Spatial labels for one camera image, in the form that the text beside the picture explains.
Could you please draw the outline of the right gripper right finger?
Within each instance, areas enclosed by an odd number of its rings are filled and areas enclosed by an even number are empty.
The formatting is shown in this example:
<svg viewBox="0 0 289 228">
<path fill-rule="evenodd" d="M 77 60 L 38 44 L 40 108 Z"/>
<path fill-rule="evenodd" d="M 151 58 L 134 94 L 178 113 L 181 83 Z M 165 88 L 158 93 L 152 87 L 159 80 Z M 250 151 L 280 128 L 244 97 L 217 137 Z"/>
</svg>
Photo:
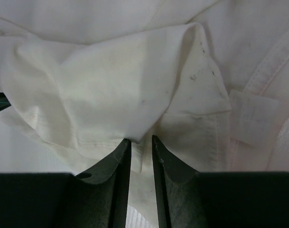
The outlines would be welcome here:
<svg viewBox="0 0 289 228">
<path fill-rule="evenodd" d="M 289 228 L 289 172 L 199 172 L 152 137 L 161 228 Z"/>
</svg>

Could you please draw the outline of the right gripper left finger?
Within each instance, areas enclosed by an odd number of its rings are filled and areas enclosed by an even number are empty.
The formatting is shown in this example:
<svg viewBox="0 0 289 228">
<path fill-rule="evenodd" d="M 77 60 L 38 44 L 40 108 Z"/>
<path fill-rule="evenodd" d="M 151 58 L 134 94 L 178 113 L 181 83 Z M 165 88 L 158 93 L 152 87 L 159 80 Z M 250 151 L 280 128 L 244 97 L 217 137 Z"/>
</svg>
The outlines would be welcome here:
<svg viewBox="0 0 289 228">
<path fill-rule="evenodd" d="M 124 139 L 78 175 L 0 173 L 0 228 L 123 228 L 130 171 Z"/>
</svg>

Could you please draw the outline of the white t shirt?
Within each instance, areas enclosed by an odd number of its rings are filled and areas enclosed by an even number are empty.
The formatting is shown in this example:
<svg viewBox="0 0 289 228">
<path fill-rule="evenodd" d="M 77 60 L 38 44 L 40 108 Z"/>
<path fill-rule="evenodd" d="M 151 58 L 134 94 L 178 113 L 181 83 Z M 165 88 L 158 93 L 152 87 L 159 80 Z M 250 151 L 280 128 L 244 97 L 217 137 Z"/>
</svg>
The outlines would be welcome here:
<svg viewBox="0 0 289 228">
<path fill-rule="evenodd" d="M 289 171 L 289 0 L 0 0 L 0 88 L 75 171 L 130 139 L 128 226 L 156 227 L 152 134 L 199 171 Z"/>
</svg>

